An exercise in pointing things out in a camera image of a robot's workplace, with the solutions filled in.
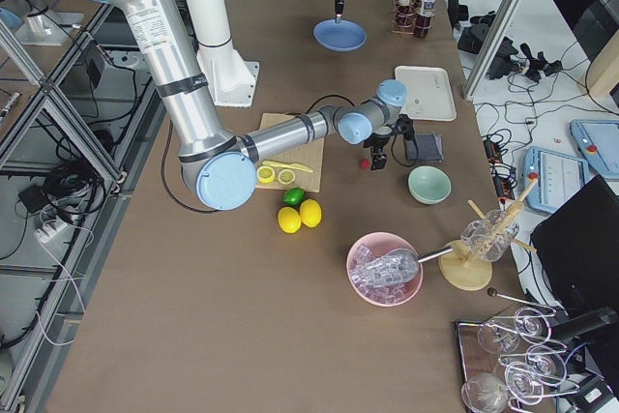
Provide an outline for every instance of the lemon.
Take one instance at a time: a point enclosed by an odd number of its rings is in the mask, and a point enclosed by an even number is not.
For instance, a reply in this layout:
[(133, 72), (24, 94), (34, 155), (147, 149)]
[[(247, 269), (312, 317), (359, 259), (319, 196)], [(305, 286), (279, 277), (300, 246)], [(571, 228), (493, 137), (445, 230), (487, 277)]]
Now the lemon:
[(294, 234), (301, 227), (301, 216), (294, 208), (283, 207), (278, 212), (278, 223), (283, 232)]
[(313, 199), (305, 200), (299, 208), (301, 222), (307, 227), (317, 227), (322, 221), (320, 204)]
[(289, 184), (294, 183), (295, 178), (296, 178), (296, 175), (294, 174), (294, 171), (288, 168), (284, 168), (278, 174), (278, 182), (282, 184), (283, 186), (287, 186)]
[(263, 164), (257, 169), (258, 181), (262, 184), (269, 184), (275, 181), (275, 169)]

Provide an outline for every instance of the black monitor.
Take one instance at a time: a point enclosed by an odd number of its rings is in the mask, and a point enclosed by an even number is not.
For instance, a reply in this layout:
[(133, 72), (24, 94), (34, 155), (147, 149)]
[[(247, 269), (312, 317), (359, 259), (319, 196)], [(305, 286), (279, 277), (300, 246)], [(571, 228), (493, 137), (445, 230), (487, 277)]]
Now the black monitor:
[[(619, 312), (619, 199), (596, 176), (531, 234), (553, 295), (570, 318), (610, 307)], [(619, 395), (619, 324), (581, 337)]]

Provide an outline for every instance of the blue device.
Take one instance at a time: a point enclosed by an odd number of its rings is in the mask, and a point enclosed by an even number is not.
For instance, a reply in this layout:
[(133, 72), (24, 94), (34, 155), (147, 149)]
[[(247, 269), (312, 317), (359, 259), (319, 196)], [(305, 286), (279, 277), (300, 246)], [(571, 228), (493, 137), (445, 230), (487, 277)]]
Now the blue device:
[(587, 160), (536, 146), (524, 156), (522, 173), (524, 178), (538, 178), (538, 184), (526, 197), (528, 205), (548, 213), (556, 212), (590, 178)]
[(573, 120), (570, 131), (591, 167), (605, 179), (619, 180), (619, 121)]

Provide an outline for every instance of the lime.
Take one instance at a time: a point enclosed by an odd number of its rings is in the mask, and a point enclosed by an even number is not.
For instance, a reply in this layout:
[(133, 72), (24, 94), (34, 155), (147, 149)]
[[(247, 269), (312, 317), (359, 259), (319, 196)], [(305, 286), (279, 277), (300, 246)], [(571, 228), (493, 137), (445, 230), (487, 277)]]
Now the lime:
[(306, 192), (301, 188), (292, 188), (283, 194), (283, 203), (292, 207), (299, 205), (305, 194)]

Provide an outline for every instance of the white table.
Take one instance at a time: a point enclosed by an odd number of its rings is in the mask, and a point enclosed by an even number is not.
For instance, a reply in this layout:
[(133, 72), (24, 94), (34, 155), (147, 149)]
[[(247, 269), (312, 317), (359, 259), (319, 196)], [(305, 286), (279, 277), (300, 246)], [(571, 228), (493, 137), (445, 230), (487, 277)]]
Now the white table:
[[(475, 16), (496, 11), (501, 0), (459, 0), (459, 3), (467, 5), (470, 16)], [(539, 51), (543, 51), (548, 62), (560, 59), (563, 62), (564, 69), (568, 70), (567, 74), (569, 75), (559, 74), (556, 79), (554, 76), (543, 77), (540, 84), (531, 89), (530, 95), (535, 101), (551, 96), (548, 102), (536, 103), (535, 109), (530, 106), (509, 104), (507, 106), (507, 119), (504, 113), (505, 107), (498, 108), (500, 114), (497, 114), (493, 107), (484, 103), (493, 103), (495, 105), (504, 105), (506, 101), (531, 103), (527, 93), (524, 91), (521, 93), (510, 92), (508, 89), (509, 82), (505, 76), (494, 80), (490, 80), (486, 76), (478, 87), (474, 98), (474, 105), (478, 108), (477, 120), (481, 135), (492, 133), (501, 128), (508, 128), (513, 133), (513, 140), (525, 142), (529, 140), (528, 130), (535, 126), (526, 125), (525, 121), (535, 117), (536, 111), (537, 115), (543, 115), (538, 119), (537, 127), (533, 129), (533, 142), (513, 152), (512, 149), (519, 147), (521, 144), (510, 144), (508, 146), (510, 152), (504, 156), (504, 161), (514, 165), (517, 169), (519, 181), (517, 190), (521, 191), (524, 184), (521, 181), (522, 159), (531, 145), (537, 145), (568, 155), (579, 155), (575, 141), (570, 134), (569, 124), (572, 120), (619, 120), (619, 117), (610, 113), (586, 111), (599, 108), (589, 97), (581, 96), (581, 94), (584, 94), (583, 89), (574, 80), (570, 79), (570, 76), (576, 81), (583, 82), (589, 60), (580, 44), (577, 43), (574, 34), (563, 20), (553, 0), (523, 0), (514, 15), (506, 36), (514, 41), (514, 47), (518, 49), (519, 56), (522, 56), (522, 53), (519, 51), (520, 44), (527, 43), (534, 56), (537, 56)], [(473, 67), (477, 56), (462, 51), (459, 54), (460, 62), (467, 74)], [(535, 84), (525, 77), (524, 74), (515, 76), (513, 83), (524, 88), (529, 88)], [(515, 91), (522, 90), (514, 86), (512, 89)], [(564, 104), (557, 101), (564, 101), (574, 97), (575, 99), (565, 103), (581, 109), (564, 107), (544, 115), (545, 112)], [(619, 112), (617, 105), (610, 96), (597, 99), (597, 102), (606, 108)], [(619, 182), (609, 182), (609, 184), (615, 192), (619, 192)], [(548, 215), (530, 210), (527, 207), (518, 217), (520, 231), (517, 238), (523, 242), (528, 242), (535, 226), (547, 217)], [(512, 252), (518, 269), (523, 269), (529, 261), (528, 254), (518, 246), (512, 246)], [(551, 305), (559, 304), (545, 286), (542, 265), (535, 254), (532, 267), (529, 267), (527, 271), (520, 275), (520, 282), (523, 290), (528, 290), (538, 301), (546, 301)], [(619, 401), (614, 399), (601, 411), (604, 413), (619, 411)]]

